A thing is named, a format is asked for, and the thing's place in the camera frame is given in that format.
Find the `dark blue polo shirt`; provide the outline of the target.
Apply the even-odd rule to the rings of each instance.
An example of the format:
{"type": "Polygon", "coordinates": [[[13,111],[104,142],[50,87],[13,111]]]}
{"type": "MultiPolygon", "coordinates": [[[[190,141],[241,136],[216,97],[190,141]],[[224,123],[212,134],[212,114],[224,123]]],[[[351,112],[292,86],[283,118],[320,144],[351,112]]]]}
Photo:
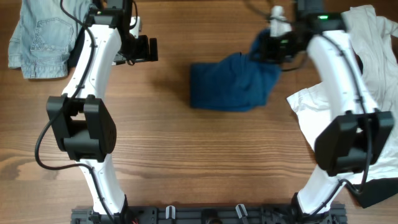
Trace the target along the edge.
{"type": "Polygon", "coordinates": [[[249,53],[233,53],[216,63],[193,63],[190,67],[190,106],[196,109],[244,112],[264,106],[277,83],[281,68],[251,59],[259,48],[264,29],[249,53]]]}

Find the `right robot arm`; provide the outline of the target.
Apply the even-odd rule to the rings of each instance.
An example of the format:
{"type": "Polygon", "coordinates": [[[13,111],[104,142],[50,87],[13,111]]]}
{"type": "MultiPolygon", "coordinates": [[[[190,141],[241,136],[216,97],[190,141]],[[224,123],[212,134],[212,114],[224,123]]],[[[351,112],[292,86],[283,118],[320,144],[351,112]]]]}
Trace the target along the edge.
{"type": "Polygon", "coordinates": [[[316,167],[291,203],[296,223],[330,217],[331,205],[343,188],[362,195],[370,174],[395,125],[381,111],[361,78],[343,16],[323,11],[320,1],[296,1],[296,19],[272,5],[265,18],[271,32],[261,44],[261,60],[284,63],[304,51],[314,63],[330,107],[330,122],[315,138],[316,167]]]}

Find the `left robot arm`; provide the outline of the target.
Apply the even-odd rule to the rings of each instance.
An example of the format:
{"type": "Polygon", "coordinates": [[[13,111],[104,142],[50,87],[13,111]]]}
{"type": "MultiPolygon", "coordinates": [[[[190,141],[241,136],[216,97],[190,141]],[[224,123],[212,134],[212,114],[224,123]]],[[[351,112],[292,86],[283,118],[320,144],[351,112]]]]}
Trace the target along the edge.
{"type": "Polygon", "coordinates": [[[116,178],[112,152],[116,125],[104,103],[111,67],[127,63],[155,62],[157,40],[141,35],[141,19],[135,1],[108,1],[91,9],[81,23],[84,45],[74,74],[61,96],[47,100],[49,122],[35,145],[35,160],[49,170],[39,156],[40,143],[52,129],[58,148],[78,167],[93,198],[93,207],[72,212],[72,223],[137,223],[127,197],[116,178]]]}

